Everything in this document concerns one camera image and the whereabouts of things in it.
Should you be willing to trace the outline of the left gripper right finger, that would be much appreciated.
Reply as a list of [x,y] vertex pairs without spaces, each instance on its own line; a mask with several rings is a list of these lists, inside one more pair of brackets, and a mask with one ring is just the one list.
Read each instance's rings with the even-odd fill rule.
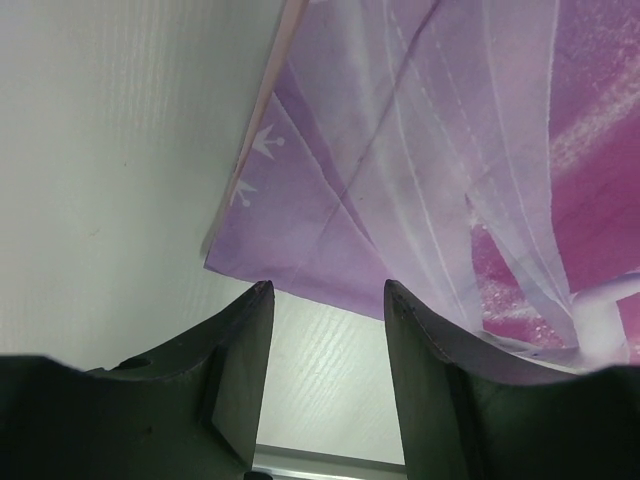
[[401,283],[384,322],[411,479],[635,479],[639,370],[566,373],[458,327]]

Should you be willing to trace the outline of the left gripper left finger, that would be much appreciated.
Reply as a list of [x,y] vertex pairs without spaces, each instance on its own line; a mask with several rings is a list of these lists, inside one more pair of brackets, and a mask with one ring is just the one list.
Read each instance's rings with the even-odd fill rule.
[[252,468],[274,288],[113,369],[1,359],[5,479],[241,479]]

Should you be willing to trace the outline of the purple princess placemat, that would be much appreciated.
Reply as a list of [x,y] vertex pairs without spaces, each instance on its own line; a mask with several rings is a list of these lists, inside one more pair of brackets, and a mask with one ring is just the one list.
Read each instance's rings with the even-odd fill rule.
[[639,5],[313,1],[209,269],[381,318],[387,280],[576,369],[639,360]]

